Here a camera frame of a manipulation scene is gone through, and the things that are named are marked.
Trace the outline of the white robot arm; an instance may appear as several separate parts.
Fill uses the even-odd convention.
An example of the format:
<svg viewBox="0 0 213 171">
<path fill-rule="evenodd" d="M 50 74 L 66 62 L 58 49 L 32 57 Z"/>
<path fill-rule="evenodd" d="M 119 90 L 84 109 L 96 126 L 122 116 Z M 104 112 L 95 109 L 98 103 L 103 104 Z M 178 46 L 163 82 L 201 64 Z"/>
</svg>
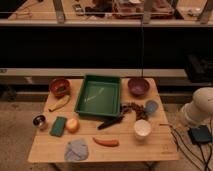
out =
<svg viewBox="0 0 213 171">
<path fill-rule="evenodd" d="M 192 101 L 179 110 L 180 122 L 187 127 L 197 127 L 210 116 L 213 116 L 213 87 L 197 89 Z"/>
</svg>

